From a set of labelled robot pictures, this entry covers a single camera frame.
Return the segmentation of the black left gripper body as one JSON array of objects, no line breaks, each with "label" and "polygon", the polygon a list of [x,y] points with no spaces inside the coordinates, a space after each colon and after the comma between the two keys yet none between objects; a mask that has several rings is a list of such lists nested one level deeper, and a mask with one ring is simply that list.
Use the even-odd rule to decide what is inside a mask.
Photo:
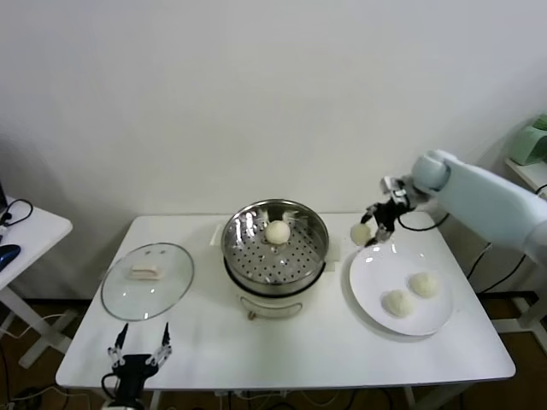
[{"label": "black left gripper body", "polygon": [[113,373],[119,379],[115,397],[140,397],[146,380],[157,374],[157,364],[150,354],[128,354],[113,365]]}]

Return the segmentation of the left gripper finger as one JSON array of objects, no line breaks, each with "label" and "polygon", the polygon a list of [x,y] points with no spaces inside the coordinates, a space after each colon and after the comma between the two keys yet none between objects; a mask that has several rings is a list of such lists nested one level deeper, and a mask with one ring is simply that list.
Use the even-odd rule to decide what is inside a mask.
[{"label": "left gripper finger", "polygon": [[147,360],[147,364],[149,366],[163,366],[172,351],[169,324],[165,324],[161,346],[150,356]]},{"label": "left gripper finger", "polygon": [[112,362],[112,367],[119,367],[125,364],[122,348],[128,331],[128,323],[125,323],[121,332],[117,335],[113,347],[108,347],[107,354]]}]

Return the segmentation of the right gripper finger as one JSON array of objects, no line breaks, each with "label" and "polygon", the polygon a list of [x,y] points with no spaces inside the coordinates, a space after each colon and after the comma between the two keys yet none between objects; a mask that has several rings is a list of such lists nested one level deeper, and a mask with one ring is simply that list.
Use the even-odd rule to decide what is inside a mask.
[{"label": "right gripper finger", "polygon": [[380,225],[377,231],[367,240],[365,246],[371,247],[380,243],[385,243],[391,238],[391,231],[387,230],[383,225]]},{"label": "right gripper finger", "polygon": [[371,219],[378,219],[383,215],[383,203],[375,203],[369,207],[361,218],[362,224],[367,224]]}]

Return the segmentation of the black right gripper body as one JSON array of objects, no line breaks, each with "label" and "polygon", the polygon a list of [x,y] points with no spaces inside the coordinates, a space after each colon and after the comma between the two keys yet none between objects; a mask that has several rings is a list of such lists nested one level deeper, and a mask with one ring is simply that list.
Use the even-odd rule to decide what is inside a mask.
[{"label": "black right gripper body", "polygon": [[408,199],[394,198],[387,202],[377,202],[375,208],[375,221],[381,229],[394,229],[399,217],[414,210]]}]

